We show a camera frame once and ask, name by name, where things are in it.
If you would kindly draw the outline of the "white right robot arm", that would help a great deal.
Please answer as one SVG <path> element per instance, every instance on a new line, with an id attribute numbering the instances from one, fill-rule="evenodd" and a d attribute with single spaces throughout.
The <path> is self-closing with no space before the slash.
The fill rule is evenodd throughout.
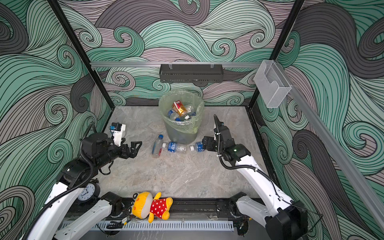
<path id="1" fill-rule="evenodd" d="M 204 149 L 215 152 L 227 170 L 238 171 L 263 201 L 254 201 L 248 195 L 235 196 L 235 210 L 263 226 L 272 240 L 306 240 L 309 234 L 309 210 L 301 201 L 285 194 L 259 167 L 251 152 L 236 144 L 231 132 L 214 115 L 214 137 L 203 138 Z"/>

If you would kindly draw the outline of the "small bottle blue white label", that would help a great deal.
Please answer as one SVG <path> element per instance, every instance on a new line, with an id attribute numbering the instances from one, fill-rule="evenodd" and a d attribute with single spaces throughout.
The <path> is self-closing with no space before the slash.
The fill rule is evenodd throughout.
<path id="1" fill-rule="evenodd" d="M 181 121 L 180 115 L 175 110 L 168 111 L 168 118 L 172 121 Z"/>

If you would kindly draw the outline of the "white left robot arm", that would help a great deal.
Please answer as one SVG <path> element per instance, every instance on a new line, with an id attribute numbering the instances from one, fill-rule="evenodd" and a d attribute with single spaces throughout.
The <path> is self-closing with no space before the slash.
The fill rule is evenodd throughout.
<path id="1" fill-rule="evenodd" d="M 141 141 L 117 146 L 105 133 L 93 133 L 80 144 L 80 156 L 67 163 L 56 178 L 45 205 L 32 220 L 23 235 L 24 240 L 75 240 L 81 238 L 99 221 L 109 216 L 119 217 L 124 211 L 122 197 L 108 192 L 81 215 L 71 226 L 58 233 L 57 229 L 68 210 L 87 188 L 92 178 L 104 166 L 111 166 L 117 158 L 135 158 Z"/>

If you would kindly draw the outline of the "red yellow label tea bottle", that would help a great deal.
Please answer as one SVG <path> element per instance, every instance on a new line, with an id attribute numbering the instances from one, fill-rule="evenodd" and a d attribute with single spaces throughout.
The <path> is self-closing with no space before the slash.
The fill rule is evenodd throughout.
<path id="1" fill-rule="evenodd" d="M 185 106 L 183 105 L 183 103 L 178 100 L 178 101 L 175 101 L 172 105 L 172 108 L 174 109 L 174 111 L 180 116 L 180 117 L 183 117 L 185 116 L 188 111 L 187 109 L 185 108 Z"/>

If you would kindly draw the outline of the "clear bottle blue chinese label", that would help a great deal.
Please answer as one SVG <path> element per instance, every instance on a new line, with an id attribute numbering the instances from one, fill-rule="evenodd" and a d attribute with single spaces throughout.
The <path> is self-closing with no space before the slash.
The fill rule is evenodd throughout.
<path id="1" fill-rule="evenodd" d="M 190 146 L 190 150 L 192 152 L 197 152 L 197 153 L 201 153 L 203 152 L 205 149 L 204 149 L 204 145 L 202 142 L 196 142 L 194 143 L 193 145 Z"/>

